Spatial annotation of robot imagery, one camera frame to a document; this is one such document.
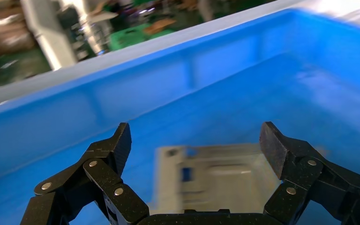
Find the green floor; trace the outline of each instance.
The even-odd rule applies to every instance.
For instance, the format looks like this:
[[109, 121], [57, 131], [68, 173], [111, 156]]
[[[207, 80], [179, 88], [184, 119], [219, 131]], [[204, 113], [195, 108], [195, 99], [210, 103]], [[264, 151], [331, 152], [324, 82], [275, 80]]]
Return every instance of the green floor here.
[[[248, 8], [259, 6], [269, 1], [270, 0], [229, 0], [224, 3], [220, 0], [211, 0], [211, 4], [215, 18], [220, 18]], [[169, 26], [169, 30], [182, 30], [203, 22], [198, 10], [178, 10], [174, 4], [171, 5], [170, 8], [172, 17], [177, 22]], [[156, 12], [151, 15], [149, 22], [153, 23], [163, 17], [162, 11], [156, 10]], [[27, 52], [4, 55], [0, 57], [0, 86], [21, 81], [50, 70], [51, 69], [46, 58], [44, 57], [42, 51], [38, 48]]]
[[39, 48], [0, 56], [0, 86], [50, 71]]

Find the bin floor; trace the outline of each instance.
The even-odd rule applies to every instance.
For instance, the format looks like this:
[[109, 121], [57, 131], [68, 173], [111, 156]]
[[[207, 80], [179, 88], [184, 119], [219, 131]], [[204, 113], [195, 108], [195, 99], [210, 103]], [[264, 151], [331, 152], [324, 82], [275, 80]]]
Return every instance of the bin floor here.
[[[130, 120], [133, 147], [123, 179], [150, 202], [155, 149], [256, 143], [264, 121], [273, 121], [284, 135], [306, 140], [332, 162], [360, 173], [360, 90], [283, 54]], [[76, 162], [91, 142], [113, 131], [1, 178], [0, 224], [20, 221], [37, 183]], [[321, 206], [310, 205], [299, 224], [340, 224]], [[73, 224], [106, 223], [91, 204]]]

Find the blurred object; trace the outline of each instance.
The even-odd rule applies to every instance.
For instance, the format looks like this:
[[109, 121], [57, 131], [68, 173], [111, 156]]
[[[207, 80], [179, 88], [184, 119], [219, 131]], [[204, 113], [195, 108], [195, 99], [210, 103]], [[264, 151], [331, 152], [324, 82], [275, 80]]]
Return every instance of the blurred object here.
[[24, 19], [24, 17], [22, 17], [20, 14], [15, 14], [15, 15], [10, 15], [9, 17], [7, 18], [3, 18], [3, 19], [0, 19], [0, 26], [2, 25], [7, 25], [9, 23], [13, 23], [15, 21], [19, 21], [21, 19]]
[[150, 35], [145, 32], [145, 30], [150, 26], [151, 24], [144, 23], [136, 27], [128, 28], [126, 30], [121, 30], [113, 33], [110, 36], [110, 44], [109, 44], [110, 50], [116, 51], [131, 45], [135, 45], [174, 32], [173, 30], [163, 30], [161, 32]]
[[183, 0], [183, 3], [177, 6], [178, 9], [187, 9], [188, 11], [196, 10], [198, 0]]
[[90, 21], [92, 23], [95, 23], [101, 27], [101, 30], [104, 33], [104, 36], [109, 36], [112, 31], [113, 27], [110, 23], [110, 20], [117, 17], [117, 13], [111, 13], [111, 12], [101, 12], [97, 15], [90, 15]]
[[22, 0], [29, 29], [39, 43], [53, 70], [78, 62], [71, 43], [57, 18], [50, 0]]
[[72, 32], [77, 33], [77, 41], [85, 42], [84, 51], [77, 51], [75, 53], [77, 58], [84, 59], [86, 53], [90, 58], [104, 51], [106, 49], [104, 46], [104, 35], [102, 35], [100, 27], [90, 21], [90, 16], [97, 15], [102, 11], [104, 2], [101, 2], [101, 9], [96, 12], [91, 11], [88, 0], [60, 0], [60, 2], [62, 8], [73, 8], [77, 13], [79, 28], [72, 29]]
[[52, 0], [52, 9], [54, 12], [58, 12], [61, 10], [61, 4], [59, 0]]
[[258, 143], [162, 147], [158, 154], [157, 210], [152, 214], [184, 209], [261, 213], [281, 183]]
[[315, 148], [323, 157], [328, 157], [330, 155], [330, 150], [326, 149], [324, 146], [317, 146]]
[[84, 60], [89, 56], [87, 49], [90, 48], [87, 36], [79, 22], [79, 15], [74, 6], [62, 8], [57, 17], [64, 29], [78, 60]]
[[154, 3], [154, 0], [133, 0], [133, 4], [135, 6], [139, 6], [139, 5], [142, 5], [142, 4], [153, 4]]
[[[31, 3], [33, 4], [32, 7], [26, 7], [24, 8], [24, 11], [26, 14], [29, 12], [35, 12], [37, 11], [38, 15], [42, 15], [44, 13], [47, 13], [48, 7], [45, 6], [49, 1], [41, 1], [40, 0], [33, 0]], [[321, 2], [322, 4], [325, 3], [325, 1], [316, 1], [316, 0], [276, 0], [271, 3], [267, 3], [264, 5], [261, 5], [259, 7], [248, 9], [247, 11], [239, 12], [236, 15], [229, 15], [226, 17], [221, 18], [220, 20], [214, 20], [208, 24], [201, 24], [197, 27], [190, 27], [187, 30], [181, 30], [176, 33], [176, 38], [172, 37], [162, 37], [158, 42], [152, 41], [150, 43], [142, 43], [138, 45], [137, 51], [134, 51], [134, 49], [129, 48], [126, 50], [123, 50], [121, 52], [113, 52], [110, 55], [107, 55], [106, 57], [101, 57], [100, 59], [96, 60], [88, 60], [82, 64], [76, 65], [76, 67], [71, 67], [65, 70], [59, 70], [55, 73], [49, 74], [49, 78], [45, 78], [44, 82], [25, 82], [24, 84], [18, 84], [19, 86], [12, 86], [8, 85], [4, 89], [0, 89], [0, 103], [4, 102], [9, 99], [18, 98], [19, 96], [24, 96], [30, 93], [33, 93], [38, 90], [43, 90], [55, 85], [59, 85], [68, 81], [71, 81], [73, 79], [78, 79], [80, 77], [89, 76], [97, 71], [101, 71], [102, 69], [111, 68], [115, 65], [138, 59], [141, 56], [148, 55], [155, 53], [157, 51], [161, 51], [164, 48], [167, 48], [169, 46], [178, 45], [181, 43], [184, 43], [186, 41], [189, 41], [191, 39], [197, 39], [200, 37], [204, 37], [206, 35], [210, 35], [213, 33], [220, 32], [221, 30], [228, 29], [230, 27], [237, 26], [239, 24], [251, 21], [253, 19], [260, 18], [265, 15], [269, 15], [272, 13], [275, 13], [277, 11], [283, 10], [283, 9], [294, 9], [294, 8], [301, 8], [303, 11], [308, 11], [310, 13], [320, 13], [317, 11], [317, 8], [315, 3]], [[130, 7], [126, 10], [128, 13], [136, 11], [135, 7]], [[189, 15], [184, 14], [184, 20], [186, 20], [189, 17]], [[35, 23], [39, 22], [38, 20], [41, 20], [41, 18], [45, 18], [46, 16], [41, 16], [40, 18], [35, 17], [35, 19], [28, 19], [27, 22], [31, 29]], [[178, 20], [176, 23], [179, 24], [182, 22], [182, 20]], [[349, 21], [352, 24], [360, 25], [360, 18], [358, 20], [351, 20]], [[48, 52], [45, 53], [46, 57], [49, 58], [49, 61], [54, 61], [53, 65], [57, 66], [57, 68], [63, 67], [66, 60], [69, 59], [66, 54], [68, 54], [68, 51], [64, 51], [64, 48], [67, 48], [66, 46], [63, 46], [62, 41], [51, 41], [50, 36], [48, 38], [45, 38], [47, 35], [45, 33], [48, 33], [48, 35], [57, 35], [59, 32], [50, 32], [51, 29], [39, 29], [39, 32], [33, 32], [37, 34], [37, 39], [39, 44], [41, 45], [43, 51]]]
[[119, 3], [123, 6], [126, 6], [126, 5], [133, 5], [133, 0], [118, 0]]
[[0, 10], [0, 54], [17, 53], [36, 47], [20, 7]]
[[156, 21], [155, 23], [153, 23], [151, 26], [145, 28], [144, 32], [148, 35], [157, 34], [159, 32], [162, 32], [165, 27], [167, 27], [175, 22], [176, 22], [175, 20], [169, 19], [169, 18], [159, 20], [159, 21]]
[[8, 63], [4, 64], [4, 65], [1, 66], [0, 68], [1, 68], [1, 69], [7, 69], [7, 68], [9, 68], [10, 66], [12, 66], [13, 64], [15, 64], [15, 63], [17, 63], [17, 62], [18, 62], [18, 60], [13, 60], [13, 61], [11, 61], [11, 62], [8, 62]]
[[303, 1], [300, 5], [317, 13], [334, 17], [344, 17], [355, 12], [359, 12], [356, 16], [360, 14], [360, 0], [309, 0]]
[[[90, 16], [99, 16], [100, 14], [105, 14], [103, 17], [110, 17], [109, 22], [111, 23], [111, 27], [114, 31], [124, 30], [129, 28], [129, 24], [127, 22], [127, 13], [125, 12], [125, 8], [120, 4], [117, 0], [108, 0], [100, 2], [97, 7], [90, 13]], [[107, 28], [106, 25], [102, 26], [102, 30]]]
[[155, 8], [154, 7], [147, 7], [141, 11], [138, 12], [139, 14], [139, 22], [146, 23], [150, 16], [154, 13]]
[[170, 5], [169, 5], [169, 0], [162, 0], [162, 7], [163, 7], [163, 14], [168, 15], [171, 14], [170, 12]]
[[198, 0], [198, 10], [204, 22], [214, 20], [213, 10], [210, 5], [210, 0]]
[[225, 14], [231, 14], [230, 2], [232, 2], [232, 0], [219, 0], [219, 1], [213, 2], [214, 5], [216, 6], [216, 7], [212, 7], [213, 11], [216, 11], [216, 8], [217, 8], [218, 11], [222, 11]]

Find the metal rivet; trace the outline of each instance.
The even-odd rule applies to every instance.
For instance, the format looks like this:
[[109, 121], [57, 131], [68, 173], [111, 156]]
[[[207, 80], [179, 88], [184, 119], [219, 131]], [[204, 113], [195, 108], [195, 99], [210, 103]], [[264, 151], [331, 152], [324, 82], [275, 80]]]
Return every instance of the metal rivet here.
[[316, 165], [316, 162], [315, 162], [314, 160], [309, 160], [309, 161], [308, 161], [308, 164], [310, 164], [310, 165]]
[[95, 165], [97, 165], [97, 161], [91, 161], [91, 162], [89, 163], [89, 166], [90, 166], [90, 167], [95, 166]]
[[46, 190], [46, 189], [50, 188], [51, 185], [52, 185], [52, 183], [50, 183], [50, 182], [49, 182], [49, 183], [46, 183], [46, 184], [43, 184], [42, 187], [41, 187], [41, 189], [42, 189], [42, 190]]
[[114, 191], [115, 195], [121, 195], [123, 193], [123, 189], [122, 188], [118, 188]]
[[286, 192], [287, 192], [288, 194], [295, 195], [295, 194], [296, 194], [296, 189], [294, 189], [294, 188], [292, 188], [292, 187], [288, 187], [288, 188], [286, 189]]

